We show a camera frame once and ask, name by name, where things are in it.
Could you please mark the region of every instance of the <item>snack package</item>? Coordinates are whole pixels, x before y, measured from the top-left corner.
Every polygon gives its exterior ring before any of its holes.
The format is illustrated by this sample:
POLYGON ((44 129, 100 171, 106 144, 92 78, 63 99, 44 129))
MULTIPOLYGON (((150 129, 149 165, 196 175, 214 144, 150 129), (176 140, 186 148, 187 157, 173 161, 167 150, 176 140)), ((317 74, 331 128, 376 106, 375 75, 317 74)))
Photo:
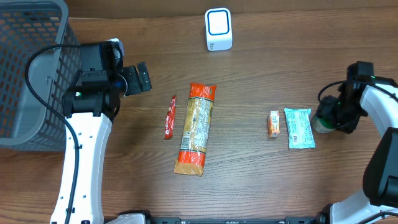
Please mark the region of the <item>snack package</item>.
POLYGON ((174 167, 176 174, 203 174, 215 93, 215 85, 191 83, 180 152, 174 167))
POLYGON ((166 124, 164 128, 165 140, 173 137, 174 119, 175 119, 175 95, 172 97, 172 101, 170 102, 169 110, 166 116, 166 124))
POLYGON ((276 138, 279 134, 279 111, 271 111, 268 117, 268 137, 276 138))
POLYGON ((311 123, 311 109, 285 108, 287 131, 289 133, 289 149, 314 148, 311 123))

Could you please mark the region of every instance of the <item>light blue pouch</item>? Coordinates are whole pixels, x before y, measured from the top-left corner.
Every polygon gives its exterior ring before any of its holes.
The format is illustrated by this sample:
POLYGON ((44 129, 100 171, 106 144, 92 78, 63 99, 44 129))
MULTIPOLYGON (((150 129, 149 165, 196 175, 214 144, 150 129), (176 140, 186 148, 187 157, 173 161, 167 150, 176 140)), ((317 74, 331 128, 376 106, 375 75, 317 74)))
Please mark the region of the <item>light blue pouch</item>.
POLYGON ((311 122, 311 109, 285 108, 289 149, 308 149, 315 147, 311 122))

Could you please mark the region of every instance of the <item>red snack stick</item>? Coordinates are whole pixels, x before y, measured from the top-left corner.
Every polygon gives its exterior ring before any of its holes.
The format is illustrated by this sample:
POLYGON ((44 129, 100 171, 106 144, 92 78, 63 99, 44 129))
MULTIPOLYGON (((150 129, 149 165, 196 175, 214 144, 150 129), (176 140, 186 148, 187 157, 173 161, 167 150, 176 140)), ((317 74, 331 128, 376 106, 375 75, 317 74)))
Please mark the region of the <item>red snack stick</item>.
POLYGON ((165 140, 173 137, 174 119, 175 119, 175 95, 172 97, 172 101, 170 102, 169 106, 169 111, 167 112, 166 116, 166 124, 164 131, 165 140))

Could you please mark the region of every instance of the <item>wooden surface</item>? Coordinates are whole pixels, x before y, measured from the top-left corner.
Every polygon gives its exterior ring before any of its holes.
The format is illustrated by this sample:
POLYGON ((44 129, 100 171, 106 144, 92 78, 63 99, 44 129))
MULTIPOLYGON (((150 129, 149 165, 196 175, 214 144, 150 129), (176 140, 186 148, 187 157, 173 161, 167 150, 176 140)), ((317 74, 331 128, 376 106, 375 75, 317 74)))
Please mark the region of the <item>wooden surface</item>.
POLYGON ((208 9, 227 7, 233 14, 320 9, 397 7, 396 0, 65 0, 70 17, 138 18, 204 15, 208 9))
MULTIPOLYGON (((104 162, 105 216, 130 209, 182 218, 315 215, 360 189, 380 140, 370 118, 350 135, 315 134, 315 149, 288 150, 282 111, 315 111, 319 90, 344 80, 357 60, 398 79, 397 21, 393 7, 240 14, 233 49, 213 53, 203 16, 70 21, 81 42, 119 37, 125 65, 145 61, 153 86, 122 100, 104 162), (190 82, 218 85, 203 177, 173 173, 190 82), (164 141, 174 94, 175 136, 164 141), (266 134, 270 110, 281 112, 275 140, 266 134)), ((48 223, 62 166, 62 153, 1 151, 0 223, 48 223)))

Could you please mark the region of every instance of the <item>plastic basket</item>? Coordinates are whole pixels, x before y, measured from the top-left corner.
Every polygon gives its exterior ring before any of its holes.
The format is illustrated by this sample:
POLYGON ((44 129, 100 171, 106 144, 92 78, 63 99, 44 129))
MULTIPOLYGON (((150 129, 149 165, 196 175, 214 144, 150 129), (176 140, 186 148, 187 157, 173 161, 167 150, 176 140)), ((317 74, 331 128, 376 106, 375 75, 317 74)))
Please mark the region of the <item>plastic basket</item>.
MULTIPOLYGON (((62 0, 0 2, 0 146, 23 151, 65 150, 65 126, 27 89, 24 70, 37 50, 78 44, 62 0)), ((81 67, 77 48, 39 55, 29 68, 34 90, 58 112, 81 67)))

